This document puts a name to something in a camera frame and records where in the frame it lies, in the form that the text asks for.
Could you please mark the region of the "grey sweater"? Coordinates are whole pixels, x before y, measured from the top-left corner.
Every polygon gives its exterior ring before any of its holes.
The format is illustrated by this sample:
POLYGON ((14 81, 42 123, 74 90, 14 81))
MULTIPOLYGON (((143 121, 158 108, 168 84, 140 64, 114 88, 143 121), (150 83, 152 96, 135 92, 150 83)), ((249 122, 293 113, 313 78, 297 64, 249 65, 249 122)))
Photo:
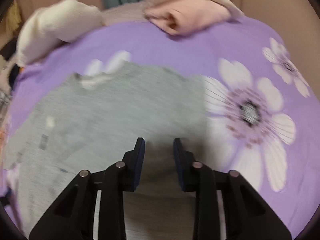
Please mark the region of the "grey sweater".
POLYGON ((126 63, 114 77, 71 75, 9 138, 4 165, 20 164, 17 199, 25 235, 81 171, 120 161, 146 143, 135 193, 125 194, 128 239, 191 239, 193 204, 178 184, 173 141, 201 156, 203 77, 126 63))

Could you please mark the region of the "purple floral bed sheet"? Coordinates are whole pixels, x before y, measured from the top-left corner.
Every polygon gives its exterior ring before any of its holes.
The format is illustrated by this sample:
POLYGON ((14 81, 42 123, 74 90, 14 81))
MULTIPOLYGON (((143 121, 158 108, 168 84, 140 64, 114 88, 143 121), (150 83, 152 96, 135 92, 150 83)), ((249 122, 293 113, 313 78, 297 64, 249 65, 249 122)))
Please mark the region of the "purple floral bed sheet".
POLYGON ((126 63, 202 76, 206 132, 195 159, 238 171, 292 238, 305 231, 319 207, 319 100, 280 36, 249 17, 189 37, 118 23, 55 49, 16 77, 4 152, 39 101, 71 75, 114 77, 126 63))

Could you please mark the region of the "white fluffy blanket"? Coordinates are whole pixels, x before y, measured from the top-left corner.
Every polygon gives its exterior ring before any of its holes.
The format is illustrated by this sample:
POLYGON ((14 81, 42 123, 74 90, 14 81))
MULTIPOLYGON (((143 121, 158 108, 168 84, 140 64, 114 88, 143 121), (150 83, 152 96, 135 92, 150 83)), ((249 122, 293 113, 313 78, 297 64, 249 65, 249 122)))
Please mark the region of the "white fluffy blanket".
POLYGON ((103 13, 78 0, 42 7, 24 23, 16 44, 16 63, 24 67, 46 56, 63 42, 71 43, 103 26, 103 13))

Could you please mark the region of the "pink folded garment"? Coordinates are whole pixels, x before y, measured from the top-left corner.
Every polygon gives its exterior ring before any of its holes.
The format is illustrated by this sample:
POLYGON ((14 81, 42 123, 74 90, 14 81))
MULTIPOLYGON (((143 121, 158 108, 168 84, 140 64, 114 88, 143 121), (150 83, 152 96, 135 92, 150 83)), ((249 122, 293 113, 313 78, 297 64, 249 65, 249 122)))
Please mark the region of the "pink folded garment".
POLYGON ((173 0, 146 9, 145 16, 172 36, 187 36, 232 18, 226 7, 211 0, 173 0))

